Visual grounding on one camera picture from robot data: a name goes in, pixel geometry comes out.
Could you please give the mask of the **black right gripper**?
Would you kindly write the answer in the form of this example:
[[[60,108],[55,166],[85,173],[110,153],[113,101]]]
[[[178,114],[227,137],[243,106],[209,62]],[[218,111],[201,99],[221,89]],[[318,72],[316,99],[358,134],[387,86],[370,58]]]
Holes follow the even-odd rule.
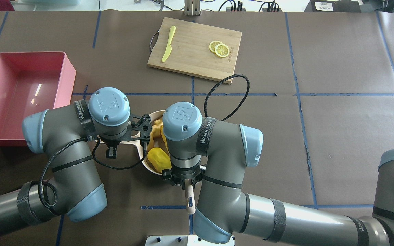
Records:
[[[202,166],[194,166],[191,168],[179,168],[172,166],[170,169],[162,171],[162,180],[172,186],[181,186],[185,189],[185,181],[190,180],[192,188],[203,180],[205,169]]]

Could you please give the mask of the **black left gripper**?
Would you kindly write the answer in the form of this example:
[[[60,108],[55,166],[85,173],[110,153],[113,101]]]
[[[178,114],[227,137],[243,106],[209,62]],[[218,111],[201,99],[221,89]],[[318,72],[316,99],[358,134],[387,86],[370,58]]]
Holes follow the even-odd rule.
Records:
[[[108,145],[105,153],[107,159],[116,158],[116,148],[120,142],[139,141],[142,149],[147,150],[152,130],[151,117],[148,114],[131,114],[125,123],[112,129],[111,133],[100,134],[100,139]]]

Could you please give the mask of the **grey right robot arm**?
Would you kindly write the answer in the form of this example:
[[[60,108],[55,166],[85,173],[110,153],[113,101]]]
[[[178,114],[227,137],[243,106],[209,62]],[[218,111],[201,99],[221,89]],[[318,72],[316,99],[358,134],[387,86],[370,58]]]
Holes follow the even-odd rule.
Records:
[[[202,182],[193,228],[203,240],[225,244],[240,233],[296,246],[394,246],[394,149],[376,171],[372,215],[354,218],[248,193],[247,169],[258,165],[264,143],[256,128],[178,102],[163,114],[163,134],[172,164],[164,176]]]

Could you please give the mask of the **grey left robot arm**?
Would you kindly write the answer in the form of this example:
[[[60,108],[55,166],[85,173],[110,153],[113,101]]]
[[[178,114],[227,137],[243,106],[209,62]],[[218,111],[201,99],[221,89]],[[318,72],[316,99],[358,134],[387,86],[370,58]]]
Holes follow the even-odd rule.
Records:
[[[45,153],[48,162],[39,181],[0,196],[0,236],[63,214],[79,222],[100,213],[107,197],[88,143],[102,140],[106,157],[115,158],[119,143],[133,141],[132,131],[138,131],[144,160],[151,130],[150,116],[132,114],[127,96],[112,87],[97,90],[89,100],[25,117],[28,147]]]

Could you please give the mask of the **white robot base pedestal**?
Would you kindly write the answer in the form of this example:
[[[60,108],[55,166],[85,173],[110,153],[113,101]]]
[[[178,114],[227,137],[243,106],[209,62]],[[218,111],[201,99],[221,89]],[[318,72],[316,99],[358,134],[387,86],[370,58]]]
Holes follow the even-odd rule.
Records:
[[[146,246],[235,246],[236,240],[232,236],[225,244],[211,243],[197,235],[163,235],[149,236],[145,242]]]

